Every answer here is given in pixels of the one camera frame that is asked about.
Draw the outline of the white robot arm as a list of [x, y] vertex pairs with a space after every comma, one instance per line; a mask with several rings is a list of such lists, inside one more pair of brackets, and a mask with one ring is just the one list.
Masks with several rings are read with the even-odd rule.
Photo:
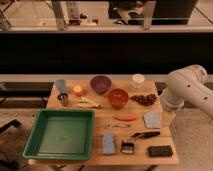
[[159, 96], [163, 110], [179, 111], [188, 101], [213, 120], [213, 90], [204, 85], [207, 78], [207, 71], [201, 65], [170, 72], [165, 79], [166, 88]]

